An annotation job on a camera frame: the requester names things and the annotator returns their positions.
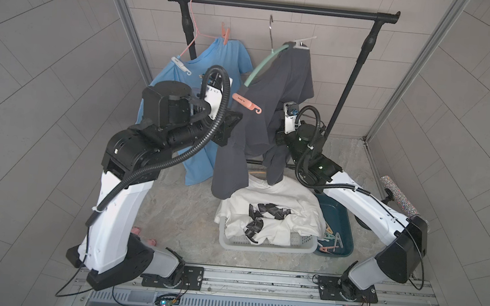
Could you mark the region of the salmon pink clothespin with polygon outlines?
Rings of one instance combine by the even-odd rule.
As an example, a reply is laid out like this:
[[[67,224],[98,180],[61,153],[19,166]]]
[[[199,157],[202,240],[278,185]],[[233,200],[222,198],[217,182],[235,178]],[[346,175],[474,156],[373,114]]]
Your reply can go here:
[[[233,94],[232,99],[234,101],[236,101],[237,103],[241,104],[243,107],[245,107],[249,111],[255,111],[256,114],[262,113],[262,109],[259,106],[257,106],[255,103],[253,103],[249,99],[245,98],[244,96],[241,96],[238,93]]]

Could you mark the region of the dark garment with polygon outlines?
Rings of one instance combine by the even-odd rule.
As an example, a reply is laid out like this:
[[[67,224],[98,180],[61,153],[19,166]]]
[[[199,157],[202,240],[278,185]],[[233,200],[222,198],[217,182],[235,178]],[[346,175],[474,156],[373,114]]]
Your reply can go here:
[[[283,180],[288,149],[278,146],[275,137],[284,126],[284,104],[299,105],[314,97],[310,54],[308,49],[295,48],[291,43],[267,70],[239,89],[238,94],[259,106],[262,112],[257,114],[237,102],[232,103],[231,109],[241,113],[242,119],[233,128],[227,145],[217,151],[211,186],[213,196],[225,200],[235,191],[248,187],[247,159],[258,156],[263,157],[268,185]]]

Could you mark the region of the white clothespin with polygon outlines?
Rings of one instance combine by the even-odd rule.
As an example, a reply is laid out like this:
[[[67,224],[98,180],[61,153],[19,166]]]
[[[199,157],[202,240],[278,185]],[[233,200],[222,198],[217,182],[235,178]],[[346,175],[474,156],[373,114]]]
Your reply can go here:
[[[173,62],[174,65],[178,67],[183,73],[187,74],[188,76],[192,75],[192,72],[186,67],[185,63],[181,61],[179,57],[173,56],[171,58],[171,62]]]

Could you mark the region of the white printed t-shirt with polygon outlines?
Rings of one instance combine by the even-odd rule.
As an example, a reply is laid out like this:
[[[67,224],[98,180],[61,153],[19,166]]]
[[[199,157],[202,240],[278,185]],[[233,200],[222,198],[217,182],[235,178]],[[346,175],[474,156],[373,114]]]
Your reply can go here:
[[[248,176],[248,186],[222,200],[214,219],[224,236],[244,236],[251,245],[290,246],[292,234],[322,238],[326,232],[318,198],[292,178],[269,185]]]

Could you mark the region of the mint green hanger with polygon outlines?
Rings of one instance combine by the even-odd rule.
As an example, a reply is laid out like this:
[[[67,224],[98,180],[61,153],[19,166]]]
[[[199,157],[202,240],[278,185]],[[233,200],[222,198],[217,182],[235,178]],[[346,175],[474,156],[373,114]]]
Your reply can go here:
[[[245,87],[248,87],[251,82],[253,82],[254,78],[256,78],[260,72],[264,69],[264,67],[270,63],[272,61],[272,59],[274,59],[275,56],[277,56],[279,53],[281,53],[282,51],[285,51],[289,48],[290,44],[288,42],[284,43],[282,46],[280,46],[279,48],[275,49],[273,47],[273,15],[270,15],[269,16],[269,37],[270,37],[270,41],[271,41],[271,52],[268,56],[266,56],[257,66],[256,68],[250,73],[250,75],[248,76],[248,78],[246,79],[246,81],[244,82],[244,86]]]

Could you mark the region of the pink wire hanger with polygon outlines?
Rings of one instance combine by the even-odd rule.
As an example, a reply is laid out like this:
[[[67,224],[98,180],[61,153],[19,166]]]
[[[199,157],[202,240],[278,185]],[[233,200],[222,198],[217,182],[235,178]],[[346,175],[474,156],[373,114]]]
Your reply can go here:
[[[202,34],[200,32],[200,30],[197,26],[196,18],[195,18],[194,11],[193,11],[193,5],[192,5],[193,2],[194,2],[194,0],[189,0],[187,3],[187,7],[188,7],[188,14],[187,15],[188,15],[188,19],[190,20],[190,25],[191,25],[189,27],[188,31],[191,33],[191,35],[189,37],[186,37],[187,46],[186,46],[185,50],[181,53],[181,56],[182,56],[185,52],[188,52],[191,60],[195,60],[198,56],[197,50],[196,50],[196,42],[197,42],[197,39],[199,36],[201,36],[203,38],[209,38],[212,40],[217,39],[217,37],[215,37],[215,36]]]

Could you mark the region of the grey clothespin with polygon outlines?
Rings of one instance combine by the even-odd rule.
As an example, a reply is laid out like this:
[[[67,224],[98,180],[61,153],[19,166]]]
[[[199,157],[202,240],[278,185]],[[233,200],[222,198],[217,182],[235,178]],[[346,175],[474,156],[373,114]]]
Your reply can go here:
[[[317,38],[317,36],[313,36],[313,37],[309,37],[309,38],[306,37],[306,38],[296,39],[293,41],[293,43],[294,43],[293,48],[294,49],[301,49],[301,50],[309,50],[310,46],[308,45],[308,43],[313,41],[316,38]]]

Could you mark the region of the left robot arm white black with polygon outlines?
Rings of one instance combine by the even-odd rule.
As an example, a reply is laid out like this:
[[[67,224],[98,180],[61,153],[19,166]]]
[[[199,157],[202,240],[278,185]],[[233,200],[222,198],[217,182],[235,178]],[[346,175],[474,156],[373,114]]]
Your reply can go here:
[[[222,66],[210,67],[195,93],[178,81],[161,81],[142,93],[143,116],[116,133],[102,159],[99,199],[86,221],[86,236],[66,257],[85,269],[93,291],[146,277],[174,287],[183,282],[185,261],[172,249],[144,242],[133,226],[160,172],[224,144],[241,114],[228,108],[231,83]]]

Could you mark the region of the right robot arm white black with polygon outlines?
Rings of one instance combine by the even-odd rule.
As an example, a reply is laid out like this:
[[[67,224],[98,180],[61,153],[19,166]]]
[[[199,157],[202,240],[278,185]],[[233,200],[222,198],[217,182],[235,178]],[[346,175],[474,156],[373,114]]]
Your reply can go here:
[[[429,226],[391,179],[386,198],[377,199],[362,188],[336,162],[323,155],[325,137],[318,110],[300,108],[295,102],[283,106],[283,127],[276,136],[286,145],[295,164],[295,177],[304,187],[325,193],[384,243],[385,248],[363,262],[354,262],[331,288],[350,302],[366,302],[377,283],[391,279],[412,280],[416,269],[424,269]]]

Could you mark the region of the glitter microphone on stand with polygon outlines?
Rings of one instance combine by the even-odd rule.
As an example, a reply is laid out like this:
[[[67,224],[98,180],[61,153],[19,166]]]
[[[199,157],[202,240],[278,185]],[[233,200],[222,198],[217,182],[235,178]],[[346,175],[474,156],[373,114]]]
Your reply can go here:
[[[381,233],[384,237],[406,233],[407,237],[411,235],[416,239],[423,233],[423,226],[427,232],[428,223],[422,220],[417,208],[408,200],[394,180],[385,175],[380,182],[385,193],[383,200],[376,198],[364,188],[355,188],[355,192],[361,198],[356,215],[359,218],[365,216],[363,223],[373,232]]]

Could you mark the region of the white laundry basket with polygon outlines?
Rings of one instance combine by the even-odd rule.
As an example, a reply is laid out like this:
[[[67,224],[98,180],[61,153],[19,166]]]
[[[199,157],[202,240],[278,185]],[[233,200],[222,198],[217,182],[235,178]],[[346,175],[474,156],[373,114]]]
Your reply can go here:
[[[272,203],[232,206],[226,201],[214,221],[226,250],[308,254],[317,247],[320,227],[311,225],[312,218]]]

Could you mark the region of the teal plastic tray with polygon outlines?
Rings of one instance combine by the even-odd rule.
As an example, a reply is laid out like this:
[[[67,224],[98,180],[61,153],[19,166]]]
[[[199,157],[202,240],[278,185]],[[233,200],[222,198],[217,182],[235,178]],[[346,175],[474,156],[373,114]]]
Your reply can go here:
[[[326,231],[323,238],[318,239],[316,255],[329,258],[348,257],[354,251],[347,209],[334,199],[323,194],[316,194],[322,210]]]

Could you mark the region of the black clothes rack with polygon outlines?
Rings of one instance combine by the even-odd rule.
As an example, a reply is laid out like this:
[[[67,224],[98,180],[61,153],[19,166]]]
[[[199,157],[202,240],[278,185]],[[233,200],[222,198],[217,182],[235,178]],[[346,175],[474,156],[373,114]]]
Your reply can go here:
[[[188,31],[190,25],[190,20],[188,19],[188,7],[187,3],[189,0],[168,0],[170,2],[177,2],[180,6],[181,15],[182,15],[182,23],[183,23],[183,31],[186,37],[189,37],[191,33]],[[323,131],[323,138],[327,140],[331,131],[333,129],[333,125],[337,122],[338,116],[341,112],[344,103],[346,103],[347,98],[352,90],[354,83],[356,82],[357,77],[359,76],[363,65],[366,63],[370,53],[373,51],[377,37],[379,36],[379,32],[381,31],[383,25],[385,24],[397,24],[399,19],[401,18],[401,13],[398,11],[394,14],[390,13],[372,13],[372,12],[360,12],[360,11],[351,11],[351,10],[343,10],[336,8],[320,8],[316,6],[307,6],[307,5],[297,5],[297,4],[286,4],[280,2],[270,2],[270,1],[257,1],[257,0],[194,0],[195,3],[203,3],[203,4],[213,4],[214,6],[226,6],[226,7],[237,7],[237,8],[249,8],[256,10],[273,10],[279,12],[291,12],[291,13],[302,13],[302,14],[310,14],[313,16],[323,16],[323,17],[336,17],[336,18],[346,18],[346,19],[359,19],[359,20],[367,20],[372,21],[374,24],[367,35],[366,39],[363,42],[361,47],[361,51],[356,60],[356,64],[352,70],[351,75],[347,81],[345,89],[342,92],[342,95],[336,105],[334,113],[329,121],[329,125]],[[202,119],[194,119],[189,120],[185,124],[179,124],[176,127],[157,127],[158,133],[161,136],[161,146],[171,149],[172,151],[177,151],[182,147],[171,147],[167,143],[167,134],[176,128],[184,127],[189,123],[193,123],[196,121],[200,121]]]

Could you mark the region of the aluminium mounting rail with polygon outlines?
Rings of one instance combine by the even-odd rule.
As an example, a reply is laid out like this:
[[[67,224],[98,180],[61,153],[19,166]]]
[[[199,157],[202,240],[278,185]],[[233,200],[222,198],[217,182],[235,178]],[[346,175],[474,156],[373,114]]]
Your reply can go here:
[[[228,267],[205,264],[186,264],[188,266],[204,267],[203,283],[201,289],[161,289],[146,287],[148,289],[161,289],[168,291],[181,291],[191,294],[204,295],[231,295],[260,297],[285,301],[317,301],[322,303],[344,304],[346,306],[439,306],[435,292],[429,283],[421,290],[415,290],[410,284],[400,285],[394,282],[383,282],[373,285],[376,289],[378,303],[346,303],[344,301],[321,300],[318,287],[312,282],[314,273],[302,273],[291,271],[279,271],[268,269],[249,269],[245,267]],[[95,277],[86,274],[86,282],[95,290],[103,290],[111,287],[143,287],[143,276],[157,276],[144,273],[119,274],[118,277],[101,282],[100,286],[93,283]]]

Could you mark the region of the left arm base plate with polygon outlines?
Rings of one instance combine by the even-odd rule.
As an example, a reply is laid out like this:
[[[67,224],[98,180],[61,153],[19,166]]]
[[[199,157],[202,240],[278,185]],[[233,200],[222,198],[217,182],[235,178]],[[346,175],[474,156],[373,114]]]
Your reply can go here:
[[[201,289],[203,283],[205,268],[199,266],[184,266],[183,272],[179,275],[178,282],[174,282],[170,279],[164,279],[158,276],[143,276],[141,285],[143,287],[155,287],[161,289],[190,289],[192,291],[198,291]]]

